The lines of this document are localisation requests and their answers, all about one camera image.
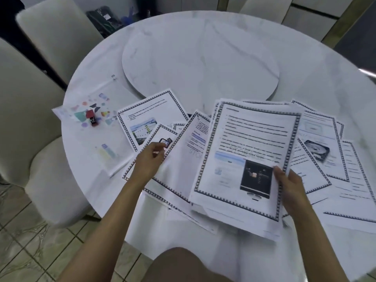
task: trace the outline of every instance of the hand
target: hand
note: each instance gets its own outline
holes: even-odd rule
[[[151,142],[146,146],[137,156],[135,168],[129,180],[136,180],[145,186],[157,173],[163,161],[164,147],[166,145],[162,142]]]
[[[312,210],[300,176],[290,170],[287,177],[278,166],[274,167],[274,175],[283,185],[283,205],[294,220]]]

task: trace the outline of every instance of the upholstered dining chair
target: upholstered dining chair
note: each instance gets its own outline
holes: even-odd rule
[[[25,188],[41,216],[67,227],[91,209],[69,168],[52,108],[64,91],[0,39],[0,174]]]
[[[18,13],[16,21],[66,84],[84,57],[103,40],[73,0],[45,0]]]

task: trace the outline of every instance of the chair backrest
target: chair backrest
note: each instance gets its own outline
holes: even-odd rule
[[[24,187],[34,156],[61,135],[52,108],[64,91],[25,56],[0,39],[0,174]]]
[[[45,0],[21,11],[16,20],[66,84],[84,57],[103,40],[72,0]]]

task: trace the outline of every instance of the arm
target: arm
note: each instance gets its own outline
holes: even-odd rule
[[[152,142],[139,154],[130,179],[58,282],[111,280],[138,197],[163,161],[163,147],[165,144]]]
[[[283,204],[294,220],[309,282],[348,282],[326,233],[305,194],[302,179],[292,170],[288,177],[275,167],[284,188]]]

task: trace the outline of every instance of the marble table top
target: marble table top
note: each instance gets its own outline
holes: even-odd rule
[[[271,99],[306,102],[345,123],[344,138],[355,141],[371,185],[376,184],[376,89],[357,67],[338,53],[293,29],[263,19],[228,12],[193,11],[164,14],[123,28],[98,44],[78,66],[64,101],[89,94],[111,75],[129,90],[129,101],[142,95],[127,81],[122,67],[124,46],[133,35],[178,19],[224,22],[252,32],[271,51],[280,71]],[[63,126],[65,152],[82,192],[104,216],[123,187],[122,170],[109,179]],[[278,243],[221,226],[213,235],[189,221],[165,220],[167,209],[141,195],[126,241],[154,259],[164,250],[190,249],[211,270],[235,281],[304,281],[304,268],[294,229],[285,227]],[[354,280],[376,265],[376,235],[324,226],[348,278]]]
[[[158,23],[124,47],[124,73],[148,97],[171,88],[188,113],[210,114],[219,98],[266,100],[279,68],[254,34],[209,19]]]

